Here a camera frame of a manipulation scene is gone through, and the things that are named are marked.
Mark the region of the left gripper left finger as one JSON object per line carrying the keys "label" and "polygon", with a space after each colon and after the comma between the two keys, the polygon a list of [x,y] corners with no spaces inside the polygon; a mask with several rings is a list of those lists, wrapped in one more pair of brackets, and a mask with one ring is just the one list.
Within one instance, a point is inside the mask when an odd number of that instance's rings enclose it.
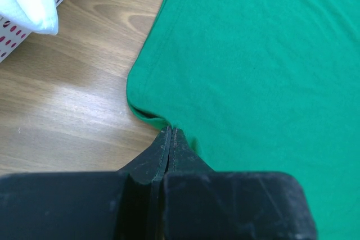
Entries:
{"label": "left gripper left finger", "polygon": [[126,191],[147,192],[167,166],[172,129],[118,171],[1,177],[1,239],[114,239]]}

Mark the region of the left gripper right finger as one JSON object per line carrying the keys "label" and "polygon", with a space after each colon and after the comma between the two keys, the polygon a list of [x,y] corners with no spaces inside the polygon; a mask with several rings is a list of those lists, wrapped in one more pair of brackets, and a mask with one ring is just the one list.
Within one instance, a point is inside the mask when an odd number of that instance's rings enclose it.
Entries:
{"label": "left gripper right finger", "polygon": [[166,239],[317,239],[298,181],[281,172],[216,172],[172,130],[164,176]]}

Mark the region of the white t shirt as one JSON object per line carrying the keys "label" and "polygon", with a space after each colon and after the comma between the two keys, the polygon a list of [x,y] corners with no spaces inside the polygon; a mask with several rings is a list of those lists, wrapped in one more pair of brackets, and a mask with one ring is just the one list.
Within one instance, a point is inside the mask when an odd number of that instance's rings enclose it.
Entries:
{"label": "white t shirt", "polygon": [[55,0],[1,0],[1,16],[38,34],[59,32]]}

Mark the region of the green t shirt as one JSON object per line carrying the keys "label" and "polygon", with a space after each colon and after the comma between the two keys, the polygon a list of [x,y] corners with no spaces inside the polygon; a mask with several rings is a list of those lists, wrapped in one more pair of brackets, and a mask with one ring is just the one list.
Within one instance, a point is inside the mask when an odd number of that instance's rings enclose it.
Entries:
{"label": "green t shirt", "polygon": [[359,238],[359,0],[163,0],[127,100],[213,169],[293,175],[320,239]]}

